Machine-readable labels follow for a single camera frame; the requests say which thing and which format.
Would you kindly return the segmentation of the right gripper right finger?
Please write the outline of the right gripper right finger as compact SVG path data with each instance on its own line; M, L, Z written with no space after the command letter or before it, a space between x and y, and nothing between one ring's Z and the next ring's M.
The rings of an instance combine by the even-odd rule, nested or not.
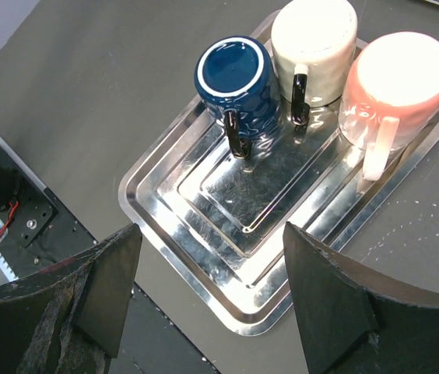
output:
M377 272L291 223L283 250L310 373L439 373L439 293Z

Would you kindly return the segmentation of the pink mug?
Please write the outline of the pink mug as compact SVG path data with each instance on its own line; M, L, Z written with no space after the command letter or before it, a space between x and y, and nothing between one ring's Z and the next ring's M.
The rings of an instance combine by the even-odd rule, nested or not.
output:
M370 42L352 64L339 129L364 150L362 175L377 181L391 152L409 145L439 111L439 41L412 31Z

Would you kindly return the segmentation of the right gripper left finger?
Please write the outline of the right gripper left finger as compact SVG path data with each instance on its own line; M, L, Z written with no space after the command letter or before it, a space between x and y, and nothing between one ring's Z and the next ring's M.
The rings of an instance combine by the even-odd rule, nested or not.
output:
M0 286L0 373L107 373L118 356L142 246L129 224Z

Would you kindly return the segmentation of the cream white mug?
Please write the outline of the cream white mug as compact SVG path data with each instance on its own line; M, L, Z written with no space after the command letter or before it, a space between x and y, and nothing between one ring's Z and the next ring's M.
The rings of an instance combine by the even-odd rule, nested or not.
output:
M291 1L271 29L281 94L291 121L309 122L310 110L341 97L356 49L357 14L348 1Z

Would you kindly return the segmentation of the dark blue mug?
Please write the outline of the dark blue mug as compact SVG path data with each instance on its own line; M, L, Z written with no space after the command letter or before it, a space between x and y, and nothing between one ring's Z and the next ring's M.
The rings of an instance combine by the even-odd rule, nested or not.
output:
M223 124L237 159L248 158L252 143L278 125L281 97L272 59L252 37L210 45L196 63L194 84L205 109Z

